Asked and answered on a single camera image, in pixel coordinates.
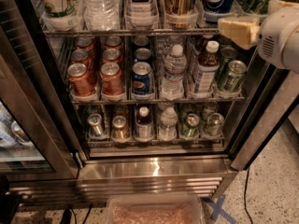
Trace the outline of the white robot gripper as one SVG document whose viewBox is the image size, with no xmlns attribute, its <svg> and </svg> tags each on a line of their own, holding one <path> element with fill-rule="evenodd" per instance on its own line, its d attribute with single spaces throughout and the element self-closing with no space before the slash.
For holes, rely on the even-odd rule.
<svg viewBox="0 0 299 224">
<path fill-rule="evenodd" d="M 276 68 L 299 70 L 299 3 L 270 0 L 267 14 L 261 30 L 254 16 L 231 16 L 218 20 L 219 32 L 242 49 L 257 45 L 259 55 Z"/>
</svg>

